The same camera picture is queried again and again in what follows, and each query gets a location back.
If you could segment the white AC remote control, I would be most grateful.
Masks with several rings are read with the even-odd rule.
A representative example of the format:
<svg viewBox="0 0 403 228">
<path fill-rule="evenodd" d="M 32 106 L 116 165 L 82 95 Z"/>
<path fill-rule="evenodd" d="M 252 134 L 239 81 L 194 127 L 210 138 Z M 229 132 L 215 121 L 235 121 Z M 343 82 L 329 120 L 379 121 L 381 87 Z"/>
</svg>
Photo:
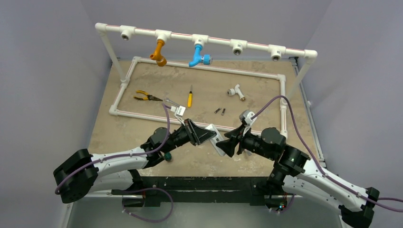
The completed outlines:
<svg viewBox="0 0 403 228">
<path fill-rule="evenodd" d="M 212 146 L 214 147 L 214 149 L 216 150 L 216 152 L 218 153 L 219 156 L 221 156 L 221 157 L 225 156 L 226 153 L 216 145 L 216 143 L 221 142 L 221 141 L 224 140 L 222 135 L 220 134 L 220 132 L 216 128 L 216 126 L 214 124 L 209 124 L 204 129 L 214 131 L 216 133 L 216 135 L 214 137 L 210 138 L 210 142 L 211 142 Z"/>
</svg>

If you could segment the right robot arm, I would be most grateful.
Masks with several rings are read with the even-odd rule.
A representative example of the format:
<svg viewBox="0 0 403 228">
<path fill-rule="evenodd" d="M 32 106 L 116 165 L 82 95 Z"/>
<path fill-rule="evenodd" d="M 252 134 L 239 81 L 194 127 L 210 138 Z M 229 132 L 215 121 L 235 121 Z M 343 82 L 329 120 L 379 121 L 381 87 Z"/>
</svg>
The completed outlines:
<svg viewBox="0 0 403 228">
<path fill-rule="evenodd" d="M 225 133 L 226 140 L 216 142 L 216 146 L 230 157 L 247 150 L 274 161 L 262 189 L 306 197 L 335 210 L 353 228 L 370 227 L 379 197 L 377 189 L 358 187 L 317 165 L 309 155 L 288 145 L 274 127 L 264 129 L 259 136 L 244 129 L 240 126 Z"/>
</svg>

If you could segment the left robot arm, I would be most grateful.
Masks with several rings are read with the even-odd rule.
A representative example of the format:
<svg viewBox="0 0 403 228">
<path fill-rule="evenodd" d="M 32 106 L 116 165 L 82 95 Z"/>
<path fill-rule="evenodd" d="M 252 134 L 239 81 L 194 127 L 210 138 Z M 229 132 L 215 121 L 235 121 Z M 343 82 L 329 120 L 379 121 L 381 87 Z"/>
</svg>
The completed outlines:
<svg viewBox="0 0 403 228">
<path fill-rule="evenodd" d="M 191 119 L 172 133 L 167 127 L 157 128 L 147 141 L 133 149 L 109 154 L 91 154 L 80 149 L 54 171 L 55 194 L 63 203 L 75 202 L 90 192 L 99 190 L 126 190 L 137 194 L 142 187 L 133 171 L 154 167 L 164 161 L 164 155 L 190 143 L 201 145 L 218 135 L 212 124 L 197 126 Z"/>
</svg>

